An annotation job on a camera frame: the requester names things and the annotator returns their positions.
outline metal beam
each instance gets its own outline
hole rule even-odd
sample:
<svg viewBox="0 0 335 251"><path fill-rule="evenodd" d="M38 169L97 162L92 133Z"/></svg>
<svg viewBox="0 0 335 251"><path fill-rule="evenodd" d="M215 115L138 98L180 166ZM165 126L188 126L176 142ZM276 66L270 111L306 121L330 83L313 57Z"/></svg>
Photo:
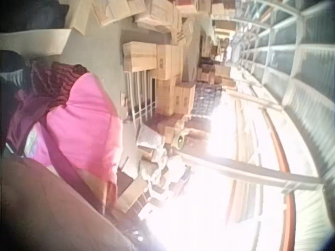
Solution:
<svg viewBox="0 0 335 251"><path fill-rule="evenodd" d="M281 3L280 1L277 1L277 0L254 0L254 1L269 5L273 8L279 9L283 12L289 13L293 16L300 15L300 12L297 9L295 9L295 8L289 6L289 5L283 4L283 3Z"/></svg>
<svg viewBox="0 0 335 251"><path fill-rule="evenodd" d="M187 165L212 168L227 177L245 182L289 190L317 190L322 186L320 179L316 177L288 174L241 161L213 157L195 151L189 145L185 145L182 150L176 151L176 153L183 158Z"/></svg>
<svg viewBox="0 0 335 251"><path fill-rule="evenodd" d="M266 108L272 108L278 111L281 111L283 109L281 105L271 102L269 100L250 96L244 93L237 92L235 90L226 89L226 93L232 97L254 102Z"/></svg>

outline brown surface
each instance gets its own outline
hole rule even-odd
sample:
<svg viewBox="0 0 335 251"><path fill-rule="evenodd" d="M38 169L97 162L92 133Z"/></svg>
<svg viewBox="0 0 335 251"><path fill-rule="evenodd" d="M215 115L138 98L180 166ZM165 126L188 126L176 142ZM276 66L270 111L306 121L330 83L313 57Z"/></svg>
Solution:
<svg viewBox="0 0 335 251"><path fill-rule="evenodd" d="M169 44L157 45L157 68L150 70L153 78L168 80L182 70L183 48Z"/></svg>
<svg viewBox="0 0 335 251"><path fill-rule="evenodd" d="M2 159L1 220L23 250L135 250L62 179L32 159Z"/></svg>
<svg viewBox="0 0 335 251"><path fill-rule="evenodd" d="M157 106L156 112L170 116L174 112L174 93L178 77L174 76L168 80L157 80Z"/></svg>
<svg viewBox="0 0 335 251"><path fill-rule="evenodd" d="M194 94L195 85L193 83L177 85L175 89L174 111L185 115L190 114L193 108Z"/></svg>

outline cardboard sheet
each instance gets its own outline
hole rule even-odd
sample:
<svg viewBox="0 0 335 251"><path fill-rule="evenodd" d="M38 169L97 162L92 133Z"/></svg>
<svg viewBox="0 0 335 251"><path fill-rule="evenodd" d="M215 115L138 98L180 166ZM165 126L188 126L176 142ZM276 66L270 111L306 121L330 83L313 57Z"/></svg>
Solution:
<svg viewBox="0 0 335 251"><path fill-rule="evenodd" d="M15 51L27 58L59 55L71 29L27 30L0 34L0 50Z"/></svg>
<svg viewBox="0 0 335 251"><path fill-rule="evenodd" d="M174 111L180 114L191 114L194 103L195 85L193 83L183 83L175 88Z"/></svg>

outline cardboard box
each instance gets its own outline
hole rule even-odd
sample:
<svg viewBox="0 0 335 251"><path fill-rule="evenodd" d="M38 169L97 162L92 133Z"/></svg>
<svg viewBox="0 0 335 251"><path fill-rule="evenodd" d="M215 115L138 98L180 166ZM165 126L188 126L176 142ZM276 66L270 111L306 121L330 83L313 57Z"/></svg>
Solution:
<svg viewBox="0 0 335 251"><path fill-rule="evenodd" d="M136 16L136 22L168 26L173 22L173 5L168 0L146 0L147 10Z"/></svg>
<svg viewBox="0 0 335 251"><path fill-rule="evenodd" d="M213 85L215 83L215 74L214 72L209 73L209 84Z"/></svg>
<svg viewBox="0 0 335 251"><path fill-rule="evenodd" d="M197 69L197 81L201 81L202 72L203 72L202 68Z"/></svg>
<svg viewBox="0 0 335 251"><path fill-rule="evenodd" d="M144 0L127 0L127 1L130 9L130 14L132 16L145 12L147 9Z"/></svg>
<svg viewBox="0 0 335 251"><path fill-rule="evenodd" d="M214 78L214 84L220 85L221 83L222 83L222 77L215 76L215 78Z"/></svg>
<svg viewBox="0 0 335 251"><path fill-rule="evenodd" d="M157 45L157 68L150 71L153 78L168 80L182 71L183 48L169 44Z"/></svg>
<svg viewBox="0 0 335 251"><path fill-rule="evenodd" d="M115 209L126 213L148 187L148 183L139 175L117 199Z"/></svg>
<svg viewBox="0 0 335 251"><path fill-rule="evenodd" d="M144 0L92 0L93 10L101 26L144 12Z"/></svg>
<svg viewBox="0 0 335 251"><path fill-rule="evenodd" d="M138 72L157 67L157 45L154 43L129 42L123 45L124 71Z"/></svg>
<svg viewBox="0 0 335 251"><path fill-rule="evenodd" d="M215 65L215 76L230 77L230 67Z"/></svg>
<svg viewBox="0 0 335 251"><path fill-rule="evenodd" d="M174 111L180 114L191 114L193 109L195 84L187 83L177 85L174 92Z"/></svg>
<svg viewBox="0 0 335 251"><path fill-rule="evenodd" d="M155 31L155 32L158 32L158 33L166 34L166 33L171 32L171 30L169 28L167 28L166 26L153 26L153 25L148 25L145 22L137 22L136 24L140 28L144 28L144 29L147 29L147 30L152 30L152 31Z"/></svg>
<svg viewBox="0 0 335 251"><path fill-rule="evenodd" d="M235 88L236 87L236 81L234 81L234 79L229 78L229 77L223 77L221 85L226 86L226 87Z"/></svg>
<svg viewBox="0 0 335 251"><path fill-rule="evenodd" d="M203 58L209 58L210 50L211 50L211 38L209 36L203 36L201 56Z"/></svg>
<svg viewBox="0 0 335 251"><path fill-rule="evenodd" d="M227 20L216 20L215 28L223 29L223 30L233 30L236 31L236 22L227 21Z"/></svg>
<svg viewBox="0 0 335 251"><path fill-rule="evenodd" d="M211 13L211 0L199 0L199 12Z"/></svg>
<svg viewBox="0 0 335 251"><path fill-rule="evenodd" d="M159 114L170 116L174 112L174 92L178 76L174 76L169 80L157 81L156 89L156 112Z"/></svg>
<svg viewBox="0 0 335 251"><path fill-rule="evenodd" d="M209 78L210 78L210 73L209 72L202 72L201 73L201 80L202 82L209 82Z"/></svg>
<svg viewBox="0 0 335 251"><path fill-rule="evenodd" d="M174 31L180 32L182 31L182 13L180 10L173 5L173 19L172 19L172 29Z"/></svg>
<svg viewBox="0 0 335 251"><path fill-rule="evenodd" d="M146 0L146 11L136 15L136 22L181 31L181 12L168 0Z"/></svg>
<svg viewBox="0 0 335 251"><path fill-rule="evenodd" d="M158 123L158 132L165 136L166 144L171 144L175 133L177 131L181 131L184 128L184 123L181 122L182 119L182 114L174 113Z"/></svg>
<svg viewBox="0 0 335 251"><path fill-rule="evenodd" d="M198 0L176 0L175 4L182 15L195 14L199 9Z"/></svg>

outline wooden board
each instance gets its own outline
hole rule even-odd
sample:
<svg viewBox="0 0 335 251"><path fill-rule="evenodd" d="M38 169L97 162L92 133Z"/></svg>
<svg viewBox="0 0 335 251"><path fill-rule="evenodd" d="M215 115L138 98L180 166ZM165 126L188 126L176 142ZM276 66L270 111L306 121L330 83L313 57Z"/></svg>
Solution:
<svg viewBox="0 0 335 251"><path fill-rule="evenodd" d="M27 30L0 34L0 50L15 51L27 58L59 55L71 29Z"/></svg>

